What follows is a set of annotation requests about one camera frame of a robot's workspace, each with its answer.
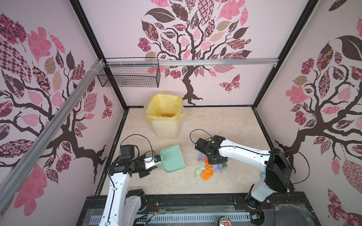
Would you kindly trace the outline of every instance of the green dustpan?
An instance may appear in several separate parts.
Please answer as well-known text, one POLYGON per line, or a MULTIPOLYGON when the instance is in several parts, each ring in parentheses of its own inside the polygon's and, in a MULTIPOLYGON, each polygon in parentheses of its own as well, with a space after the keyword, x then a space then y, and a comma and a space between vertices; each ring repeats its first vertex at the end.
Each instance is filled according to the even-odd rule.
POLYGON ((165 172, 175 172, 177 170, 186 168, 180 147, 178 145, 163 149, 160 152, 160 155, 162 157, 161 166, 165 172))

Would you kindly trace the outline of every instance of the black wire basket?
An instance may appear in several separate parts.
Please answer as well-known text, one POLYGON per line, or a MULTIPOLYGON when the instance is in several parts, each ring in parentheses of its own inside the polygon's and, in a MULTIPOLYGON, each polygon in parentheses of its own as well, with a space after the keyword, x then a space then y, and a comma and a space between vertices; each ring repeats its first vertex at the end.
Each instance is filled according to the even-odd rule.
POLYGON ((102 87, 157 87, 160 84, 160 67, 156 57, 123 57, 120 62, 107 64, 99 73, 102 87), (144 61, 123 61, 143 58, 144 61))

